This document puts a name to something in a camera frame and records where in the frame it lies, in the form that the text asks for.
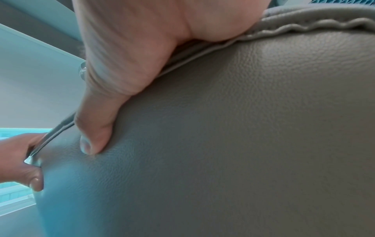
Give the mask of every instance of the hand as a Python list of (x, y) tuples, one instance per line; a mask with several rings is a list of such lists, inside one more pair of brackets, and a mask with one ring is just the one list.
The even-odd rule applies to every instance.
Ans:
[(249, 29), (270, 0), (73, 0), (86, 47), (86, 91), (75, 123), (81, 150), (100, 152), (120, 107), (192, 39), (222, 41)]
[(24, 161), (45, 134), (22, 134), (0, 140), (0, 183), (17, 182), (39, 192), (43, 189), (41, 168)]

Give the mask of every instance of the leather upholstery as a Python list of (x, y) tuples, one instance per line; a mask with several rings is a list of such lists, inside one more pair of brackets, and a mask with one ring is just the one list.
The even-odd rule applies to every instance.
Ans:
[(177, 52), (85, 156), (73, 116), (33, 152), (51, 237), (375, 235), (375, 9), (272, 8)]

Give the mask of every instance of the grey leather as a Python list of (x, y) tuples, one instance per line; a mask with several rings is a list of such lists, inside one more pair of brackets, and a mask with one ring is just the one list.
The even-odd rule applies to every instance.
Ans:
[(197, 42), (85, 156), (73, 115), (34, 150), (50, 237), (375, 236), (375, 9), (272, 8)]

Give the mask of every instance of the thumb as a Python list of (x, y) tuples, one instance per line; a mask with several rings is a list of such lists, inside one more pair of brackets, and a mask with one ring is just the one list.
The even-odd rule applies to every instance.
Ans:
[(112, 135), (117, 113), (129, 98), (130, 96), (123, 94), (102, 93), (87, 83), (83, 99), (75, 115), (75, 125), (82, 134), (80, 148), (83, 153), (95, 155), (105, 148)]
[(43, 175), (40, 167), (23, 163), (14, 172), (13, 180), (32, 188), (35, 192), (43, 190)]

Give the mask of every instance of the fingernail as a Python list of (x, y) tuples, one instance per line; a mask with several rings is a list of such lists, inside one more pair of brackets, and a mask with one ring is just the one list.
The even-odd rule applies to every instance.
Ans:
[(81, 136), (80, 147), (81, 147), (81, 151), (83, 153), (85, 153), (86, 155), (90, 155), (91, 154), (90, 142), (84, 136)]
[(32, 190), (34, 190), (35, 192), (40, 192), (41, 189), (38, 188), (38, 187), (40, 186), (40, 185), (38, 185), (38, 184), (39, 184), (39, 179), (38, 179), (38, 178), (34, 178), (34, 179), (31, 180), (29, 187), (30, 187)]

